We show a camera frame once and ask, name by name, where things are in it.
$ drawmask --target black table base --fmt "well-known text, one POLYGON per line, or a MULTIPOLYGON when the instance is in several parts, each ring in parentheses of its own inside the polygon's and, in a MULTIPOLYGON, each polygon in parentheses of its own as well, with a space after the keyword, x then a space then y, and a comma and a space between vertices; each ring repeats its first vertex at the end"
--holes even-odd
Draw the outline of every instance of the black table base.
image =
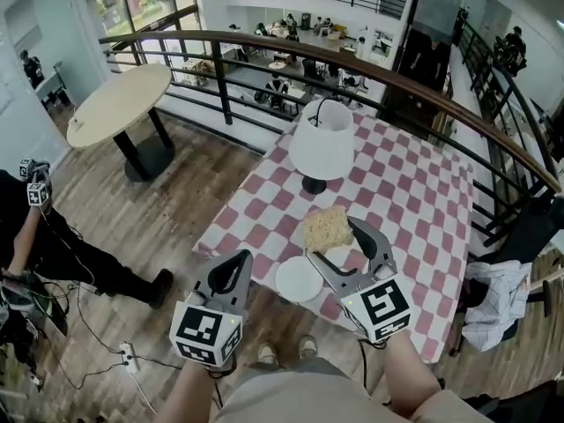
POLYGON ((127 159, 125 175, 132 182, 149 182, 159 176, 174 159, 174 144, 167 134, 157 111, 149 110, 152 124, 158 136, 151 136, 134 146, 130 137, 123 131, 114 141, 127 159))
POLYGON ((301 181, 301 186, 309 194, 321 194, 327 189, 327 182, 325 180, 312 179, 311 177, 305 176, 301 181))

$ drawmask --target forearm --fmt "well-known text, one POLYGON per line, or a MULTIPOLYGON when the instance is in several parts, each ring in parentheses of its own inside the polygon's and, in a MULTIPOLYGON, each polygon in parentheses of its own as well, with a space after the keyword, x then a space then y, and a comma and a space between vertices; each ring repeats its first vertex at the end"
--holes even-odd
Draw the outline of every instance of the forearm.
POLYGON ((441 390, 405 330, 388 340, 384 351, 384 374, 393 410, 406 418, 441 390))
POLYGON ((187 361, 155 423, 208 423, 213 379, 196 362, 187 361))
POLYGON ((14 256, 11 260, 8 272, 19 276, 26 268, 27 258, 32 250, 35 232, 41 219, 41 210, 37 207, 30 207, 26 221, 14 238, 14 256))

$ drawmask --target table lamp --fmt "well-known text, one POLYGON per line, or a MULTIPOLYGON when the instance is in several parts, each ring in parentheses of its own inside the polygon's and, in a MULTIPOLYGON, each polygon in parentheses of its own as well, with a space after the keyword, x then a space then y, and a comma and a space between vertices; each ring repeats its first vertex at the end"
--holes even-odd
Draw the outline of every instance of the table lamp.
POLYGON ((354 162, 353 113, 334 100, 314 100, 303 108, 290 144, 290 160, 304 174, 301 185, 317 195, 328 180, 345 177, 354 162))

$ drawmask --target red and white checkered tablecloth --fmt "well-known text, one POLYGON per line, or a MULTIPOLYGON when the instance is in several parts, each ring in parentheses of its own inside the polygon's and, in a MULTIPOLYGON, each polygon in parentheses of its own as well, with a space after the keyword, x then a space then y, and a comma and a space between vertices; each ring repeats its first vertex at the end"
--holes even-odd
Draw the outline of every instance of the red and white checkered tablecloth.
MULTIPOLYGON (((312 196, 301 187, 288 148, 293 130, 280 137, 219 212, 195 250, 219 256, 249 249, 253 279, 276 290, 276 270, 303 254, 305 216, 334 204, 364 219, 390 241, 412 294, 412 341, 426 362, 436 362, 454 318, 470 240, 472 168, 451 152, 369 116, 354 114, 355 161, 344 179, 312 196)), ((328 258, 345 270, 366 270, 358 244, 332 249, 328 258)), ((316 315, 355 330, 329 287, 301 304, 316 315)))

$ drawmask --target white plate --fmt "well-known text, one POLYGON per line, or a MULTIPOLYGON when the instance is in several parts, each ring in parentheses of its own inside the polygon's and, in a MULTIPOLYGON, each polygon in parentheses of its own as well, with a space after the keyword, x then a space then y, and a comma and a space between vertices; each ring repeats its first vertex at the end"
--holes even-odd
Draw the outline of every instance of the white plate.
POLYGON ((278 267, 276 288, 291 302, 311 301, 322 291, 323 278, 305 256, 296 256, 278 267))

